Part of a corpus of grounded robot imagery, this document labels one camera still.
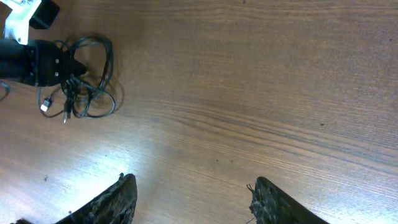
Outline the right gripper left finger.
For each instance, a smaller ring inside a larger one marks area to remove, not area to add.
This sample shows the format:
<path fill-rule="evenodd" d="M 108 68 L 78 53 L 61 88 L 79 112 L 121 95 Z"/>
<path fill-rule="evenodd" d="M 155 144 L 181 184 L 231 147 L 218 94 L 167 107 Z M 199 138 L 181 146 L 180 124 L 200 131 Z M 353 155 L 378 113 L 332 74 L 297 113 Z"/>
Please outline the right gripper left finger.
<path fill-rule="evenodd" d="M 113 185 L 56 224 L 130 224 L 136 203 L 136 176 L 121 173 Z"/>

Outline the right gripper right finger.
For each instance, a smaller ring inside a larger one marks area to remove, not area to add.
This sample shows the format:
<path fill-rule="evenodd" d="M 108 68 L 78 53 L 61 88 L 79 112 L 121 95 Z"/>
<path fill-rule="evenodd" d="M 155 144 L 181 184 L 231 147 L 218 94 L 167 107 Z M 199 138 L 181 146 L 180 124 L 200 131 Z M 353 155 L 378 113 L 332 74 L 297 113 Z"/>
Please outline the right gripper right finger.
<path fill-rule="evenodd" d="M 249 209 L 256 224 L 328 224 L 265 177 L 258 177 Z"/>

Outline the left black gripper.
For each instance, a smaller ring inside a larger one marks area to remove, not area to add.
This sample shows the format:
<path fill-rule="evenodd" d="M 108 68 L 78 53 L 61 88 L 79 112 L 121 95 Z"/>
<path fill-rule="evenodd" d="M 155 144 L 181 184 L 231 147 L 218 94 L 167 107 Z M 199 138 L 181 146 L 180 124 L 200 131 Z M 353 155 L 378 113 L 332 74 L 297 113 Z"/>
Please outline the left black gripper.
<path fill-rule="evenodd" d="M 56 43 L 31 40 L 27 45 L 1 40 L 1 78 L 30 86 L 54 86 L 87 72 L 86 66 Z"/>

